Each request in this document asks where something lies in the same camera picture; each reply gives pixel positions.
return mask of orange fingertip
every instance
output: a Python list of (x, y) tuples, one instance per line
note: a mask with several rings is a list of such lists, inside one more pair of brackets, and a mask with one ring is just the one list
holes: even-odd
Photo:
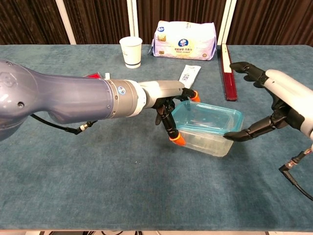
[(200, 96), (199, 96), (198, 92), (197, 91), (194, 91), (194, 92), (196, 93), (196, 95), (195, 95), (195, 97), (191, 98), (191, 100), (193, 102), (200, 102)]
[(178, 136), (175, 139), (170, 138), (170, 141), (173, 143), (179, 145), (179, 146), (184, 146), (186, 145), (185, 139), (182, 137), (182, 135), (179, 133)]

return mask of robotic hand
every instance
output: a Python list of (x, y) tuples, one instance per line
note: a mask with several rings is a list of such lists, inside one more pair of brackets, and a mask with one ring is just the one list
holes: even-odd
[[(230, 67), (239, 73), (246, 73), (244, 79), (254, 82), (257, 88), (265, 88), (273, 98), (273, 114), (252, 124), (240, 132), (228, 132), (224, 137), (232, 141), (247, 141), (275, 129), (287, 125), (300, 130), (313, 140), (313, 91), (293, 78), (277, 70), (263, 71), (248, 62), (237, 62)], [(313, 197), (305, 192), (289, 173), (306, 155), (313, 151), (313, 145), (289, 162), (282, 165), (280, 172), (306, 197), (313, 201)]]
[[(88, 77), (47, 75), (9, 61), (0, 61), (0, 141), (10, 137), (28, 116), (78, 134), (96, 121), (131, 117), (142, 109), (157, 111), (161, 121), (178, 145), (185, 141), (176, 129), (171, 111), (173, 99), (200, 101), (198, 93), (179, 81), (104, 80)], [(88, 121), (78, 129), (64, 128), (47, 122), (35, 112), (46, 111), (60, 124)]]

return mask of white packet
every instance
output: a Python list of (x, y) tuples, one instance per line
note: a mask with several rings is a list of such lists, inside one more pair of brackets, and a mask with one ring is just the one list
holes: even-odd
[(184, 84), (185, 88), (191, 88), (200, 69), (201, 66), (186, 65), (179, 78), (179, 82)]

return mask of tissue package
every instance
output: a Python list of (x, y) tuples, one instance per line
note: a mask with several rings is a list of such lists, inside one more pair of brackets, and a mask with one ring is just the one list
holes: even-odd
[(156, 57), (210, 60), (216, 49), (214, 23), (159, 21), (152, 48)]

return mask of blue container lid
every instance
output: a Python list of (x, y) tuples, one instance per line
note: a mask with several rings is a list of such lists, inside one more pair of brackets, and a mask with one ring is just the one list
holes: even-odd
[(179, 130), (217, 135), (240, 131), (244, 120), (237, 110), (190, 100), (181, 102), (172, 115)]

